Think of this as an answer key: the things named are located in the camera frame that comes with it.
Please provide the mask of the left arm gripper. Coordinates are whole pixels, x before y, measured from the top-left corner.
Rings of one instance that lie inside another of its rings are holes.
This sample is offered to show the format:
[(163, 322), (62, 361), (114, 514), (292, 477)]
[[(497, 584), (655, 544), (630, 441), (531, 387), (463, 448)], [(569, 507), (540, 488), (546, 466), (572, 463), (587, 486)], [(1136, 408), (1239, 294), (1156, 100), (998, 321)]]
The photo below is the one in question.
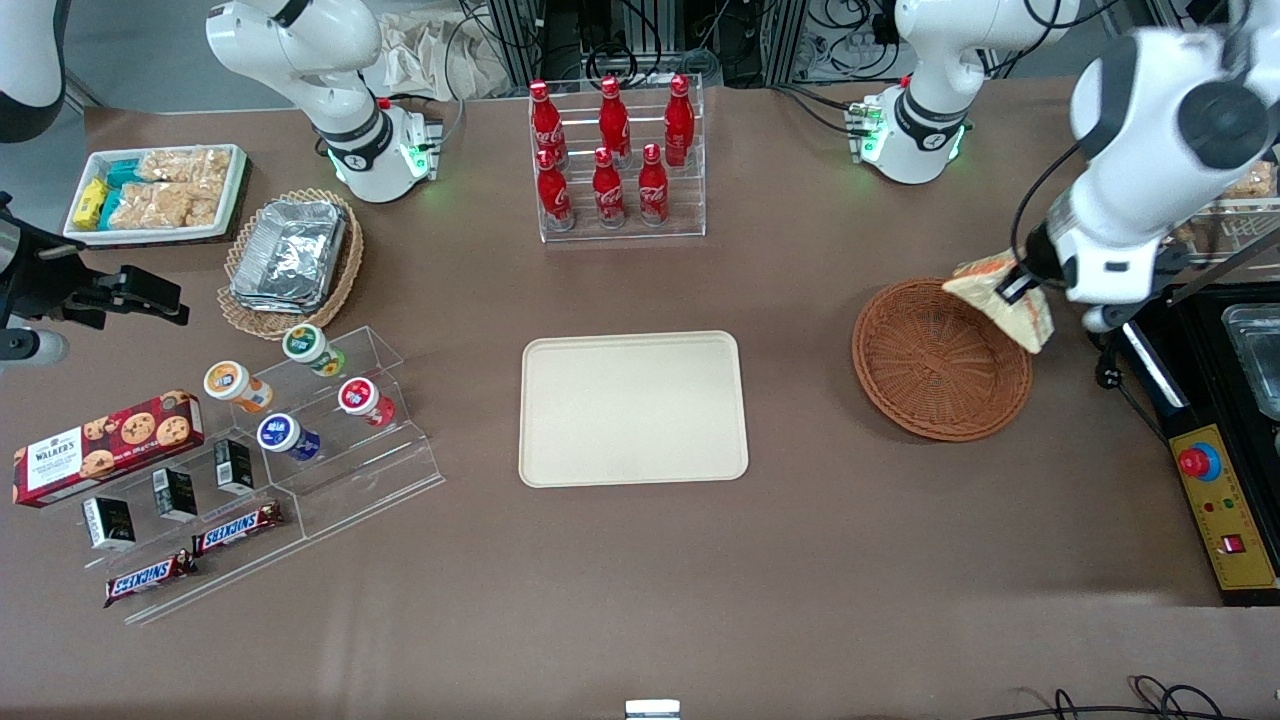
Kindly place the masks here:
[(1061, 193), (1027, 234), (1027, 269), (1012, 266), (997, 284), (1009, 306), (1043, 281), (1057, 281), (1078, 304), (1142, 304), (1165, 277), (1157, 258), (1175, 217), (1151, 202), (1110, 206), (1092, 193)]

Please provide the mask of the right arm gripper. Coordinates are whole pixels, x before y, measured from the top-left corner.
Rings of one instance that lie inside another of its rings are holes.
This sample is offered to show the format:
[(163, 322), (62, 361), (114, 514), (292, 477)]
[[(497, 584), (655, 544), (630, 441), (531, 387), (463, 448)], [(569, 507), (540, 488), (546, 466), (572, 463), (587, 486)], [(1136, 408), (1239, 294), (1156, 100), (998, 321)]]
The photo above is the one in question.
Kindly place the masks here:
[[(82, 247), (20, 220), (10, 210), (12, 196), (1, 195), (1, 314), (3, 325), (50, 319), (102, 329), (109, 314), (155, 316), (188, 325), (189, 307), (180, 304), (180, 287), (140, 266), (122, 265), (116, 296), (110, 277), (81, 260)], [(163, 307), (177, 307), (168, 311)]]

